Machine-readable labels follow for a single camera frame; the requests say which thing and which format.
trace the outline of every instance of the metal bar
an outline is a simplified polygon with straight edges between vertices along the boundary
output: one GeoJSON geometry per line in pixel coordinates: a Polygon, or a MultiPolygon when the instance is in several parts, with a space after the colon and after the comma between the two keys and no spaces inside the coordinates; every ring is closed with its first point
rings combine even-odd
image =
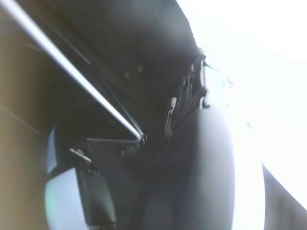
{"type": "Polygon", "coordinates": [[[0,5],[17,21],[17,23],[57,62],[72,78],[88,91],[106,110],[108,110],[137,141],[141,140],[139,132],[100,94],[100,92],[76,69],[47,35],[27,15],[14,0],[0,0],[0,5]]]}

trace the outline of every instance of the white sky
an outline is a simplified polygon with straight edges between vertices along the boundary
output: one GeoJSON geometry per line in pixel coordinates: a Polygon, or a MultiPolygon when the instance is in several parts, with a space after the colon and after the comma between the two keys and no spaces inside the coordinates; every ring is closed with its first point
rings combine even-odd
{"type": "Polygon", "coordinates": [[[178,2],[208,64],[234,82],[262,162],[307,208],[304,1],[178,2]]]}

